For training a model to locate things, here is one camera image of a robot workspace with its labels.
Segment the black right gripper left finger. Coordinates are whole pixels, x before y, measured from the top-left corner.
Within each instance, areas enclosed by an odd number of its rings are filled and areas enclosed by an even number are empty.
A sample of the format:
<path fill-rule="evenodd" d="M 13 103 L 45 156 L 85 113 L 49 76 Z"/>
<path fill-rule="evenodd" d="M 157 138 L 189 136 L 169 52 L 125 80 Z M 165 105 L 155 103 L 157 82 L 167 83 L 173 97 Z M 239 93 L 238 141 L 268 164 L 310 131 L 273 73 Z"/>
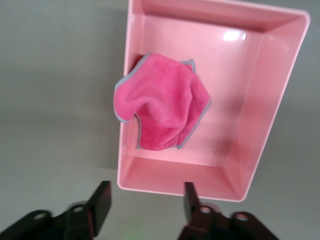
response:
<path fill-rule="evenodd" d="M 76 202 L 66 211 L 65 240 L 93 240 L 107 218 L 112 205 L 110 181 L 102 181 L 87 201 Z"/>

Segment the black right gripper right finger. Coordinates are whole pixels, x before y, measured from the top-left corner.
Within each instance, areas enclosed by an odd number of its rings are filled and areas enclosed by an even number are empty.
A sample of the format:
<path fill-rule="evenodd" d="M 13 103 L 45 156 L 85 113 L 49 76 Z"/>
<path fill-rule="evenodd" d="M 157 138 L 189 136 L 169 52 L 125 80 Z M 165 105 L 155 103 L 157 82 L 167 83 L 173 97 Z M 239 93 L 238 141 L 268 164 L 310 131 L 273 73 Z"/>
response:
<path fill-rule="evenodd" d="M 192 182 L 184 183 L 184 212 L 187 224 L 183 227 L 184 240 L 224 240 L 218 226 L 221 211 L 215 204 L 202 203 Z"/>

